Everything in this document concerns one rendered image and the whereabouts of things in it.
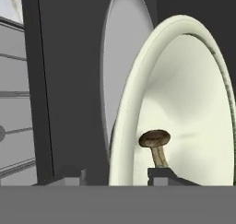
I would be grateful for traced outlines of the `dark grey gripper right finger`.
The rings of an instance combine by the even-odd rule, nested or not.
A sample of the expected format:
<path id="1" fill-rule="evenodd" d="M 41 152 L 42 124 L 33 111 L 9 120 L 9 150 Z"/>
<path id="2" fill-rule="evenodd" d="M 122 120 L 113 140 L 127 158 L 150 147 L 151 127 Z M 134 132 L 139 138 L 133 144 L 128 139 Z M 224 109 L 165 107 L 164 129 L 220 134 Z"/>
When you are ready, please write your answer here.
<path id="1" fill-rule="evenodd" d="M 196 185 L 196 183 L 178 177 L 170 168 L 148 168 L 147 184 L 149 186 Z"/>

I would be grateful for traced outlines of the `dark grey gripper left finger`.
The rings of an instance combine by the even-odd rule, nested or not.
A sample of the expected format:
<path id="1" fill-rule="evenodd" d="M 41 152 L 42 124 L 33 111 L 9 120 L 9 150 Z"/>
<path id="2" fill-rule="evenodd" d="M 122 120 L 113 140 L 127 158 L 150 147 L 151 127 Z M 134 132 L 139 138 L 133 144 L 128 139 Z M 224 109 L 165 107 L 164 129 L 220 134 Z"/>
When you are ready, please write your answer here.
<path id="1" fill-rule="evenodd" d="M 79 186 L 83 182 L 85 168 L 82 166 L 65 165 L 58 170 L 54 167 L 37 169 L 35 186 Z"/>

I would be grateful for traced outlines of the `pale cream bowl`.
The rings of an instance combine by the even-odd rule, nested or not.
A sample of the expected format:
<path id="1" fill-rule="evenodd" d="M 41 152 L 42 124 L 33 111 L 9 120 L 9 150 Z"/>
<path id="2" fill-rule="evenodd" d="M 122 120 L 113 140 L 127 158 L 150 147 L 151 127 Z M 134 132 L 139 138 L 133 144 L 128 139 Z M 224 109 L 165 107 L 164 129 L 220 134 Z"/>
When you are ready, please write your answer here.
<path id="1" fill-rule="evenodd" d="M 236 182 L 236 102 L 228 68 L 208 29 L 177 15 L 162 21 L 141 47 L 117 112 L 110 160 L 113 186 L 145 185 L 156 168 L 138 139 L 171 135 L 163 147 L 170 169 L 199 185 Z"/>

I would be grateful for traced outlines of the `brown mushroom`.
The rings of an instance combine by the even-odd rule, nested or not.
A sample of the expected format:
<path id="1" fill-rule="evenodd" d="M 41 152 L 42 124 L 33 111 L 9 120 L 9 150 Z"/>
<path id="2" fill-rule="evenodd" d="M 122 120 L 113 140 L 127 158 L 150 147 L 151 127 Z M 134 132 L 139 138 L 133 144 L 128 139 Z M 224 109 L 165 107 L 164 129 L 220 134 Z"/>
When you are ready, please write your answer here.
<path id="1" fill-rule="evenodd" d="M 141 147 L 147 147 L 151 150 L 151 155 L 156 168 L 168 168 L 163 147 L 171 140 L 171 135 L 161 129 L 146 131 L 138 139 L 138 144 Z"/>

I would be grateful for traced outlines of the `grey round microwave turntable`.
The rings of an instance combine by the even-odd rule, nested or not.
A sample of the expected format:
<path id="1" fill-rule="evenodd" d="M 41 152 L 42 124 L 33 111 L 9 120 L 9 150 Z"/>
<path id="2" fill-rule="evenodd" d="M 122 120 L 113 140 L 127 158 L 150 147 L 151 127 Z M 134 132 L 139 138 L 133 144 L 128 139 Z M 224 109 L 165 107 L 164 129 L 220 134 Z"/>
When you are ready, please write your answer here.
<path id="1" fill-rule="evenodd" d="M 111 0 L 103 25 L 100 52 L 105 147 L 110 153 L 125 81 L 142 44 L 153 30 L 145 0 Z"/>

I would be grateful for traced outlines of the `grey cupboard fronts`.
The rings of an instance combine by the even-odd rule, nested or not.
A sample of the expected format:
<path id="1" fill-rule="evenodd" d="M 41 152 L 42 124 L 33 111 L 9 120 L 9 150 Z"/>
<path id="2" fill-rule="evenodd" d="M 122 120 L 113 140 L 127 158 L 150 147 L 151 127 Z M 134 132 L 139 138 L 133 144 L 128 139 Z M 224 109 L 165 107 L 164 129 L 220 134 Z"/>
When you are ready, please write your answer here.
<path id="1" fill-rule="evenodd" d="M 36 182 L 24 28 L 0 17 L 0 187 Z"/>

